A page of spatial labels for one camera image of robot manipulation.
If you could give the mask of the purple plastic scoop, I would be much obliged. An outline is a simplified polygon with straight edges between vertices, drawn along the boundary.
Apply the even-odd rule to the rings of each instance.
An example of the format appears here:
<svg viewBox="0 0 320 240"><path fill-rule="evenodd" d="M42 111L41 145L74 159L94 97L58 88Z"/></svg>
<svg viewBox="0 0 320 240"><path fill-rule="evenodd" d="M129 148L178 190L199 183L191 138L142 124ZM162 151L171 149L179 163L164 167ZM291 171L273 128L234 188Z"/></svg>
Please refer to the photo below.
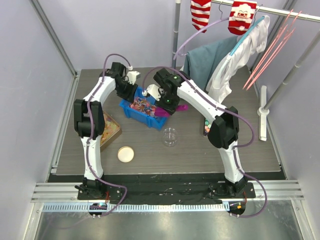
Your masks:
<svg viewBox="0 0 320 240"><path fill-rule="evenodd" d="M172 116L175 112L183 112L183 111L187 111L189 109L189 106L187 104L182 104L182 105L178 105L176 108L161 108L159 106L156 107L154 115L156 117L170 117Z"/></svg>

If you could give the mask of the blue plastic bin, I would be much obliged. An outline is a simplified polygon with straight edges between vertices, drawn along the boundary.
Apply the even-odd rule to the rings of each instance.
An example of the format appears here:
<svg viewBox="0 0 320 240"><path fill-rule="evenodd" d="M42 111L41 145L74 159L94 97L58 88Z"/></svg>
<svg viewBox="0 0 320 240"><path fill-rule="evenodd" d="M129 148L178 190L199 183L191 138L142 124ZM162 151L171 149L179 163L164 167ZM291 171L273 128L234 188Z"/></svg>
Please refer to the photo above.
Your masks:
<svg viewBox="0 0 320 240"><path fill-rule="evenodd" d="M134 119L149 128L155 128L160 131L167 122L168 117L155 116L155 101L152 96L143 96L142 88L138 86L134 94L133 103L123 99L119 106L123 109L127 118Z"/></svg>

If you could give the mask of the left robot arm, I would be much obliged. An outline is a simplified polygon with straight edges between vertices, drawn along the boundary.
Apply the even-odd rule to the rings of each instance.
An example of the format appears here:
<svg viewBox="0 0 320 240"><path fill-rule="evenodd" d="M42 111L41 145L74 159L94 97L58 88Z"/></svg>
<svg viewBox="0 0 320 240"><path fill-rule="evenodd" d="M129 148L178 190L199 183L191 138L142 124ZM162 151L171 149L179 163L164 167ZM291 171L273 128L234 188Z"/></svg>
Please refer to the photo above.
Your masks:
<svg viewBox="0 0 320 240"><path fill-rule="evenodd" d="M116 91L118 97L133 102L140 77L133 67L113 62L111 68L103 70L90 93L73 103L74 130L80 137L85 161L81 185L76 185L79 200L100 200L107 194L104 170L101 163L101 138L105 130L103 104Z"/></svg>

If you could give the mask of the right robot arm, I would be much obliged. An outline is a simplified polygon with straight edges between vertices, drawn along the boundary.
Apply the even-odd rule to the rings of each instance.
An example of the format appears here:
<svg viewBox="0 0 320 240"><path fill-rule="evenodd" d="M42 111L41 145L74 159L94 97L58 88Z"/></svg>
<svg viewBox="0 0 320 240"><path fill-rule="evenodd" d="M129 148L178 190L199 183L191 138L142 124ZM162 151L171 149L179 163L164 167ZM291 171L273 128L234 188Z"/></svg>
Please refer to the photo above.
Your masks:
<svg viewBox="0 0 320 240"><path fill-rule="evenodd" d="M155 105L173 115L180 100L187 101L201 113L211 125L209 142L218 150L223 167L226 193L233 198L243 193L248 179L245 177L238 153L238 110L227 108L201 90L183 71L175 74L162 68L156 72L146 90L155 99Z"/></svg>

